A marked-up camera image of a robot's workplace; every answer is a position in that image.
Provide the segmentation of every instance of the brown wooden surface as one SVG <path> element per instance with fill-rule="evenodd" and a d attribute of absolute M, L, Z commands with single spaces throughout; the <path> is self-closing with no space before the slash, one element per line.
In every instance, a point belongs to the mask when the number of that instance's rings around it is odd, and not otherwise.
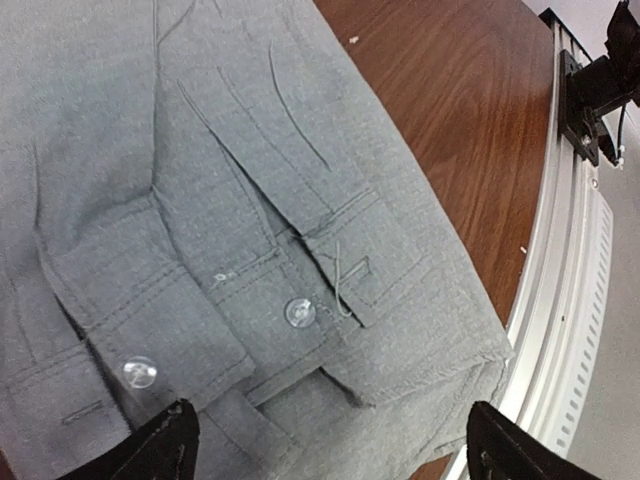
<path fill-rule="evenodd" d="M 544 160 L 551 31 L 520 0 L 315 1 L 411 147 L 506 324 Z M 413 480 L 437 479 L 445 466 L 426 465 Z"/>
<path fill-rule="evenodd" d="M 15 480 L 13 472 L 9 469 L 9 464 L 0 450 L 0 480 Z"/>

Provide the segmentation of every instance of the plastic button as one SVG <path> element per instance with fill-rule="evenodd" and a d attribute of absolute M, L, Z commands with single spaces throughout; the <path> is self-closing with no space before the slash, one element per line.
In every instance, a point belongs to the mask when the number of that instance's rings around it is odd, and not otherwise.
<path fill-rule="evenodd" d="M 306 298 L 291 300 L 284 313 L 287 321 L 296 328 L 306 328 L 316 319 L 316 307 Z"/>
<path fill-rule="evenodd" d="M 122 371 L 129 386 L 136 389 L 149 388 L 158 376 L 155 363 L 147 357 L 140 356 L 129 359 Z"/>

